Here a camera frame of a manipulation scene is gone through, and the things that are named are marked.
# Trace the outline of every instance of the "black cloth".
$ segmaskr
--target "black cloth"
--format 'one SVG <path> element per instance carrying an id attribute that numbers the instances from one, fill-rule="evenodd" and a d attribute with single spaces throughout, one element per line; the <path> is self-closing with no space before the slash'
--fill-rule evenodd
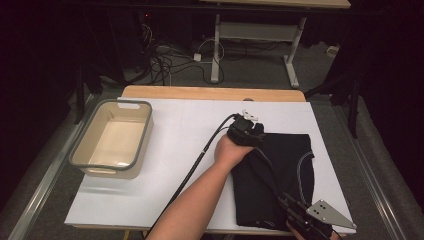
<path id="1" fill-rule="evenodd" d="M 285 192 L 310 204 L 313 157 L 309 135 L 267 133 L 263 145 L 247 154 L 231 172 L 237 224 L 287 231 L 287 216 L 274 189 L 279 196 Z"/>

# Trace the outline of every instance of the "metal rail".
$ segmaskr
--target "metal rail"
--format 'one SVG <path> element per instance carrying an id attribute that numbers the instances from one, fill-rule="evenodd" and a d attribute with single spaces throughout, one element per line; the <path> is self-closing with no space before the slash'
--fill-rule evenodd
<path id="1" fill-rule="evenodd" d="M 371 169 L 371 166 L 368 163 L 368 159 L 365 156 L 362 148 L 358 142 L 358 139 L 354 139 L 349 129 L 347 128 L 347 120 L 344 116 L 344 112 L 341 107 L 334 107 L 334 112 L 336 114 L 337 119 L 341 123 L 341 127 L 343 131 L 348 135 L 348 139 L 350 144 L 352 145 L 353 150 L 356 153 L 356 160 L 361 170 L 361 173 L 364 177 L 364 181 L 367 184 L 368 190 L 371 193 L 371 196 L 374 199 L 375 205 L 383 219 L 384 224 L 386 225 L 387 231 L 392 239 L 407 239 L 404 231 L 399 225 L 399 221 L 395 213 L 393 212 L 393 207 L 390 204 L 386 194 L 381 188 L 380 184 L 377 181 L 374 172 Z"/>
<path id="2" fill-rule="evenodd" d="M 90 94 L 86 101 L 86 105 L 92 102 L 96 102 L 96 99 L 92 94 Z M 92 110 L 94 105 L 95 104 L 90 104 L 87 109 Z M 29 201 L 21 217 L 13 228 L 13 231 L 8 238 L 9 240 L 20 240 L 27 237 L 32 225 L 37 219 L 38 214 L 40 213 L 45 202 L 47 201 L 47 198 L 53 190 L 53 187 L 66 164 L 69 150 L 72 147 L 75 138 L 81 132 L 82 126 L 84 126 L 85 122 L 86 121 L 81 121 L 78 125 L 73 126 L 68 140 L 65 142 L 60 152 L 52 160 L 52 163 L 44 174 L 44 177 L 31 197 L 31 200 Z"/>

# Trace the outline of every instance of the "forearm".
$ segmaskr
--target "forearm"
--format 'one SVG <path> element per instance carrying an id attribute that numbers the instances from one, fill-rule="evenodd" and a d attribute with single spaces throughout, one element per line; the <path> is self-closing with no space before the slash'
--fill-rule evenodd
<path id="1" fill-rule="evenodd" d="M 148 239 L 200 239 L 230 170 L 218 163 L 207 169 L 168 207 Z"/>

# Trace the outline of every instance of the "white paper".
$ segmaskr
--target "white paper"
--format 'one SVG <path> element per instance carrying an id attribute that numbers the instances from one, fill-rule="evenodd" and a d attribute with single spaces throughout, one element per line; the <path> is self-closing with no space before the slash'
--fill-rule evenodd
<path id="1" fill-rule="evenodd" d="M 309 103 L 144 98 L 138 100 L 147 101 L 152 105 L 154 121 L 140 174 L 131 180 L 85 176 L 65 220 L 66 224 L 150 227 L 217 127 L 226 117 L 241 113 L 244 109 L 259 118 L 259 122 L 265 126 L 265 132 L 309 134 L 315 156 L 313 203 L 324 199 L 351 219 Z M 211 144 L 187 186 L 213 163 L 213 151 L 219 137 L 220 135 Z M 230 176 L 208 229 L 264 231 L 236 224 L 232 184 Z M 356 232 L 341 227 L 335 229 L 339 233 Z"/>

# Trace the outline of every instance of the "beige plastic container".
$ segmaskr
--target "beige plastic container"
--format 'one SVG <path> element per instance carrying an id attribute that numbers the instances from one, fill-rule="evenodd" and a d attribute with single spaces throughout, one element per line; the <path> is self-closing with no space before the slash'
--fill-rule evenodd
<path id="1" fill-rule="evenodd" d="M 78 137 L 69 161 L 89 176 L 135 178 L 152 128 L 150 103 L 102 101 Z"/>

